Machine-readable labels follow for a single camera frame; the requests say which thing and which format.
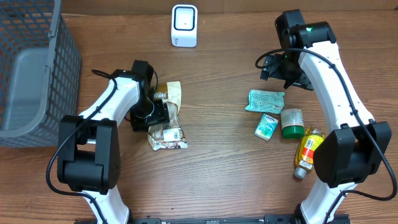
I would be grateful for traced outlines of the teal Kleenex tissue pack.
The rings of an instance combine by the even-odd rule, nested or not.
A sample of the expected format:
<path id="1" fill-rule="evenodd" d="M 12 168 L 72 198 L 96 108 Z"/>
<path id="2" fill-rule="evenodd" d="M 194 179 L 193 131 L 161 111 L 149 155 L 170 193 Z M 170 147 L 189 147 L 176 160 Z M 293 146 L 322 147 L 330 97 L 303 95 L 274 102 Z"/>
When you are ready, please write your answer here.
<path id="1" fill-rule="evenodd" d="M 268 141 L 272 137 L 276 127 L 278 125 L 278 120 L 269 116 L 268 114 L 263 114 L 254 135 Z"/>

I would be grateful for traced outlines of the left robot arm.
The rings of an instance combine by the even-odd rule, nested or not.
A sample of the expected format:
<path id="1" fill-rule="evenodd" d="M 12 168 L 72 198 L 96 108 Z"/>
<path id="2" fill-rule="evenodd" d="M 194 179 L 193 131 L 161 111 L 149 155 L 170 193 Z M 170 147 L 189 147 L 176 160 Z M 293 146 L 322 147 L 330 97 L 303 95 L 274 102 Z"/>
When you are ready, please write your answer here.
<path id="1" fill-rule="evenodd" d="M 157 78 L 147 61 L 135 60 L 130 70 L 108 74 L 109 85 L 87 110 L 65 115 L 59 124 L 58 148 L 46 170 L 46 182 L 60 195 L 83 197 L 95 223 L 132 223 L 131 210 L 124 204 L 117 182 L 121 173 L 118 127 L 127 119 L 133 131 L 168 123 L 169 112 L 156 100 Z"/>

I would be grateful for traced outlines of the teal wet wipes pack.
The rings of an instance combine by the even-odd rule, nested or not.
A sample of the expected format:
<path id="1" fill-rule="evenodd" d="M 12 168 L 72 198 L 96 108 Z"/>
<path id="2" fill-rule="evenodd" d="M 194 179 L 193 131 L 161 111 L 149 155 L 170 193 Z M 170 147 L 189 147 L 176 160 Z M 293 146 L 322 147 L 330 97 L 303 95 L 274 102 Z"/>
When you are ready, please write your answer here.
<path id="1" fill-rule="evenodd" d="M 280 114 L 284 107 L 284 92 L 251 90 L 245 110 L 260 113 Z"/>

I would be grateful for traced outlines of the green lidded white jar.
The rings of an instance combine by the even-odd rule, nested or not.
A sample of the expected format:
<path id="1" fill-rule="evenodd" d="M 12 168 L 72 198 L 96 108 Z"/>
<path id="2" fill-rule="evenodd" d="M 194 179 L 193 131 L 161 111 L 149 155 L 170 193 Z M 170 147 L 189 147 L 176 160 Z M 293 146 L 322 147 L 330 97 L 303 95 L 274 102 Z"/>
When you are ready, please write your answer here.
<path id="1" fill-rule="evenodd" d="M 284 139 L 300 139 L 304 136 L 302 111 L 297 108 L 285 109 L 280 112 L 282 137 Z"/>

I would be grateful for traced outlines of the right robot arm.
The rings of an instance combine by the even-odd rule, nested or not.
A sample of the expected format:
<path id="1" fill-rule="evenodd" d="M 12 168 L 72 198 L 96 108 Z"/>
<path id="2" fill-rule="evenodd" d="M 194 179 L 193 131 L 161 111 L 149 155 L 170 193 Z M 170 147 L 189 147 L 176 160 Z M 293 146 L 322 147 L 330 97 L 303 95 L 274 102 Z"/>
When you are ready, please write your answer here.
<path id="1" fill-rule="evenodd" d="M 291 215 L 266 215 L 266 223 L 349 223 L 336 213 L 358 184 L 387 164 L 392 136 L 359 99 L 341 62 L 335 34 L 327 22 L 307 24 L 298 10 L 275 20 L 280 48 L 261 55 L 261 78 L 277 78 L 285 87 L 313 90 L 322 106 L 328 134 L 314 153 L 316 181 Z"/>

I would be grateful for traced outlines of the brown snack bag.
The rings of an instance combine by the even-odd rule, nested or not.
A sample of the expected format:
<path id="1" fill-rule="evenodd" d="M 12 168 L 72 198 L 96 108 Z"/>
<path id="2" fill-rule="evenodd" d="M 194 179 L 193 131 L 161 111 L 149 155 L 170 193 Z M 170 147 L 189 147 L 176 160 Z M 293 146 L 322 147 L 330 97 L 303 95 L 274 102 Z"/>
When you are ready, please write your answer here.
<path id="1" fill-rule="evenodd" d="M 187 139 L 178 119 L 182 104 L 181 83 L 175 81 L 160 84 L 154 99 L 167 105 L 169 121 L 149 128 L 147 136 L 152 149 L 158 151 L 159 149 L 187 148 Z"/>

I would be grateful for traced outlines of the yellow tea bottle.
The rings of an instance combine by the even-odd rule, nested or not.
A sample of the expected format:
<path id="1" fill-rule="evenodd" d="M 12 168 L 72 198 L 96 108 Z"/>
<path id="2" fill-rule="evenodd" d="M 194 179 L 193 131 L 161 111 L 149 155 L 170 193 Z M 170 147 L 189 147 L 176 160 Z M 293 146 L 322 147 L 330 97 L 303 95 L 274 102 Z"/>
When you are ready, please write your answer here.
<path id="1" fill-rule="evenodd" d="M 314 153 L 324 140 L 324 132 L 308 128 L 297 148 L 294 176 L 303 179 L 314 167 Z"/>

